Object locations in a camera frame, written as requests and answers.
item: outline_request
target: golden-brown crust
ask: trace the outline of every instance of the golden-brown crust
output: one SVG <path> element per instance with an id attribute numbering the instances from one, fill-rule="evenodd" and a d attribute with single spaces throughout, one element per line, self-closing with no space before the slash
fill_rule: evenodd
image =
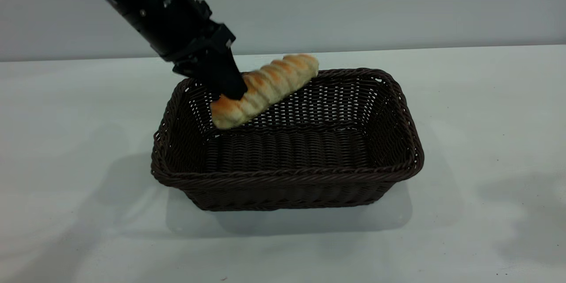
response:
<path id="1" fill-rule="evenodd" d="M 241 100 L 224 95 L 210 103 L 212 122 L 221 130 L 239 126 L 272 104 L 299 90 L 318 74 L 318 61 L 310 55 L 287 55 L 257 71 L 245 73 L 248 91 Z"/>

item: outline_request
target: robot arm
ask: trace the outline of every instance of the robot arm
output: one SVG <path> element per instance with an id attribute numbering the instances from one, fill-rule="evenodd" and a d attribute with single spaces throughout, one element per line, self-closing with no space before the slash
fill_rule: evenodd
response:
<path id="1" fill-rule="evenodd" d="M 235 36 L 210 20 L 203 0 L 107 0 L 173 71 L 200 79 L 210 90 L 240 99 L 247 87 L 230 46 Z"/>

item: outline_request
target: white wall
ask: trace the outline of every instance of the white wall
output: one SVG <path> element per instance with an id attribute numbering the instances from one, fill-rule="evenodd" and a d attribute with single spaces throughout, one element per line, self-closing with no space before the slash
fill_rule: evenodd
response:
<path id="1" fill-rule="evenodd" d="M 566 43 L 565 0 L 206 0 L 235 53 Z M 154 55 L 103 0 L 0 0 L 0 61 Z"/>

